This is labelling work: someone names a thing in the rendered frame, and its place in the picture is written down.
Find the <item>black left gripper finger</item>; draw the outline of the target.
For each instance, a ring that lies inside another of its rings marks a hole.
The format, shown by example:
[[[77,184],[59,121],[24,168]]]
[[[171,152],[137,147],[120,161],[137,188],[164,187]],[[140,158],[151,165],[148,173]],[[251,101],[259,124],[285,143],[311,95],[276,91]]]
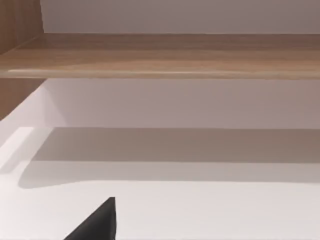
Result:
[[[63,240],[116,240],[116,198],[109,197]]]

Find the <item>wooden open shelf unit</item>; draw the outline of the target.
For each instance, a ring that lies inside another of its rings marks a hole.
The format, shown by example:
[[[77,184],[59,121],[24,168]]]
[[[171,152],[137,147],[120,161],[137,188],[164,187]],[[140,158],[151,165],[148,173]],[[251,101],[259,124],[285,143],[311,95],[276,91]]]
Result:
[[[0,119],[6,84],[80,79],[320,84],[320,0],[0,0]]]

